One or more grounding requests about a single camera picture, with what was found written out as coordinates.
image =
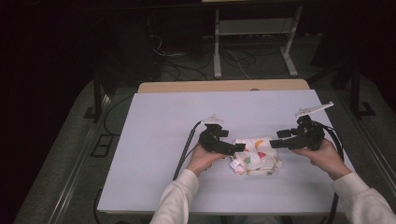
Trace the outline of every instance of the white tabletop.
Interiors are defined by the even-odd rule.
[[[201,119],[213,114],[224,119],[221,126],[230,133],[222,141],[276,138],[276,131],[297,127],[295,113],[300,108],[315,105],[321,105],[315,91],[138,93],[132,100],[98,210],[155,211],[163,190],[172,181],[189,133]],[[332,126],[325,111],[310,117]],[[205,125],[198,126],[191,147],[204,129]],[[278,156],[283,167],[274,176],[236,175],[228,158],[216,161],[200,175],[191,211],[223,215],[328,213],[333,196],[330,178],[309,159],[288,149],[279,149]],[[347,155],[346,165],[353,169]]]

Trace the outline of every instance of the white long sleeve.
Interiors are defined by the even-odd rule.
[[[198,177],[190,170],[184,170],[177,180],[166,187],[150,223],[186,224],[192,198],[199,188]]]
[[[384,197],[375,189],[370,189],[357,174],[351,173],[335,180],[332,187],[351,223],[396,223],[396,216]]]

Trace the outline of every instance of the white cloth with colorful print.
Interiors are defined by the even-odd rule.
[[[235,143],[246,144],[243,152],[235,152],[230,163],[238,175],[275,175],[282,166],[277,151],[271,148],[271,137],[235,139]]]

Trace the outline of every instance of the person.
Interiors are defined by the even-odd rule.
[[[396,216],[384,197],[375,189],[369,188],[356,173],[344,165],[332,142],[324,139],[317,151],[301,148],[294,149],[293,152],[309,158],[312,164],[326,172],[334,180],[332,187],[338,194],[346,217],[351,223],[396,223]],[[189,208],[199,187],[199,175],[210,168],[213,162],[225,157],[226,155],[219,153],[207,152],[198,145],[192,152],[186,169],[163,192],[157,211],[150,223],[188,223]],[[239,219],[243,223],[248,218],[240,219],[238,217],[235,220]],[[281,220],[269,217],[269,223],[276,222],[281,223]]]

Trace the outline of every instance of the floor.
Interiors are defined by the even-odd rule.
[[[296,37],[290,56],[299,78],[309,79],[322,70],[310,65],[320,39],[320,35]],[[222,39],[222,79],[289,78],[279,53],[284,41],[285,36],[281,35]],[[212,47],[210,44],[205,46],[203,56],[176,51],[163,57],[161,81],[214,79]],[[392,151],[396,148],[396,115],[381,99],[376,86],[369,79],[361,77],[361,101],[370,104],[376,115],[356,119],[348,108],[350,87],[346,85],[344,90],[334,90],[330,85],[334,75],[329,74],[310,87],[317,91],[322,103],[334,102],[335,106],[328,110],[328,115],[333,127],[343,136],[346,153],[357,173],[369,186],[384,195],[395,210],[395,188],[387,176],[391,172],[384,167],[384,163],[374,160],[373,151],[385,155],[389,167],[396,168],[392,164],[396,162],[393,159],[396,155]],[[15,223],[135,224],[149,221],[149,214],[119,216],[95,211],[117,148],[123,120],[137,89],[122,88],[108,95],[103,101],[103,116],[98,122],[92,122],[92,119],[83,118],[87,108],[93,106],[92,88],[92,83],[87,85],[75,101]],[[92,156],[92,153],[105,155],[107,150],[108,154],[104,157]],[[322,219],[323,216],[292,218],[296,224],[319,223]],[[344,224],[348,221],[339,214],[334,223]]]

